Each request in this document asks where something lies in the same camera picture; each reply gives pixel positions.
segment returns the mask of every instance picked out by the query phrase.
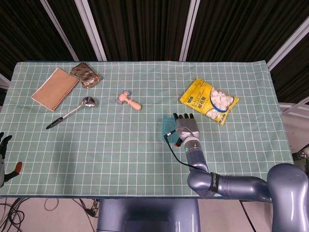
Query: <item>table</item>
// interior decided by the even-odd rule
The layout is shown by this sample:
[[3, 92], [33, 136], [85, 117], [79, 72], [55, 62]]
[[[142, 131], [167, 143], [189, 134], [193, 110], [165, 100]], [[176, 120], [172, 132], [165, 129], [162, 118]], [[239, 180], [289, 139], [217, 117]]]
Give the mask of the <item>table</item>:
[[[162, 120], [172, 113], [194, 113], [209, 170], [254, 175], [266, 180], [277, 163], [292, 162], [270, 73], [253, 63], [88, 62], [103, 80], [94, 88], [78, 84], [51, 112], [31, 95], [57, 68], [77, 62], [21, 62], [15, 67], [0, 128], [11, 134], [6, 170], [23, 162], [19, 177], [0, 195], [47, 197], [198, 197], [187, 186], [188, 168], [162, 142]], [[179, 99], [200, 77], [240, 98], [221, 126]], [[117, 105], [124, 89], [142, 105]], [[45, 127], [93, 96], [97, 108], [84, 108], [58, 126]], [[184, 151], [174, 151], [186, 162]]]

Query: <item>notebook cover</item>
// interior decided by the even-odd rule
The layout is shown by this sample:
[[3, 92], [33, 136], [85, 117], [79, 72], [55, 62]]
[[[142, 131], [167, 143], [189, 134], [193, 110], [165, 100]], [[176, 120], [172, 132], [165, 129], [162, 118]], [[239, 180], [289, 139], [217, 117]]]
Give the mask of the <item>notebook cover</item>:
[[31, 98], [54, 111], [78, 82], [75, 77], [57, 68]]

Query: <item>ladle handle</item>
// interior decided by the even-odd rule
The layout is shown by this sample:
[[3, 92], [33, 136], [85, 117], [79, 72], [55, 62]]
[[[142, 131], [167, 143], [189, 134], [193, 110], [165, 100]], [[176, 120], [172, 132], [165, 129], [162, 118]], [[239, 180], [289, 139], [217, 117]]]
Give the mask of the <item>ladle handle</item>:
[[51, 124], [49, 124], [46, 129], [50, 129], [52, 127], [54, 127], [55, 125], [58, 125], [59, 122], [61, 122], [64, 118], [63, 117], [59, 117], [57, 118], [55, 121], [53, 121]]

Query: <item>black curtain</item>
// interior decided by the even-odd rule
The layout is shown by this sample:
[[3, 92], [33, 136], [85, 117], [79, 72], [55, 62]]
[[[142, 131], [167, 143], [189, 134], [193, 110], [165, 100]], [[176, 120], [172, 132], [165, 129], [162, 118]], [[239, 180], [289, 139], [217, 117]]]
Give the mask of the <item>black curtain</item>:
[[190, 0], [89, 0], [108, 60], [179, 60]]
[[73, 60], [39, 0], [2, 0], [0, 73], [9, 80], [17, 62]]
[[279, 102], [298, 103], [309, 96], [309, 34], [271, 70]]
[[98, 60], [74, 0], [48, 0], [79, 60]]
[[308, 0], [201, 0], [187, 61], [268, 61], [308, 15]]

